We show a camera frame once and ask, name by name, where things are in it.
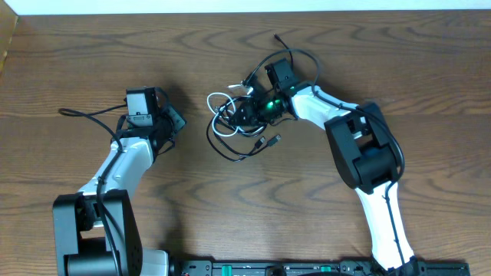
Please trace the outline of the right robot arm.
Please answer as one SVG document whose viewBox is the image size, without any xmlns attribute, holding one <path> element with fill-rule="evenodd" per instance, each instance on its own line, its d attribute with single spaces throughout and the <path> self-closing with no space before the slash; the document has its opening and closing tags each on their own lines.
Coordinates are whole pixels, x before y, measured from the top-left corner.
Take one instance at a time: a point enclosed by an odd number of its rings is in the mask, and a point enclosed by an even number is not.
<svg viewBox="0 0 491 276">
<path fill-rule="evenodd" d="M 397 200 L 404 155 L 379 106 L 347 103 L 326 94 L 314 80 L 299 80 L 285 59 L 265 69 L 272 94 L 267 94 L 251 72 L 240 84 L 246 99 L 236 108 L 231 124 L 259 127 L 290 113 L 322 128 L 341 179 L 357 193 L 364 209 L 375 272 L 416 275 L 417 259 L 407 241 Z"/>
</svg>

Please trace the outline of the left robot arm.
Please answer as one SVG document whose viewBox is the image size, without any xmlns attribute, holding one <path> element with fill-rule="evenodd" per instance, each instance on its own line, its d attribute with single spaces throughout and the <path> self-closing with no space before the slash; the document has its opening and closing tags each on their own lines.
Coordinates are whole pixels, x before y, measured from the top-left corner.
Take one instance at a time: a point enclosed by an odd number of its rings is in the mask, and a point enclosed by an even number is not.
<svg viewBox="0 0 491 276">
<path fill-rule="evenodd" d="M 59 275 L 170 275 L 166 251 L 142 246 L 131 205 L 143 174 L 175 146 L 186 125 L 159 87 L 126 92 L 127 113 L 111 135 L 110 152 L 91 180 L 76 193 L 59 195 L 52 206 Z"/>
</svg>

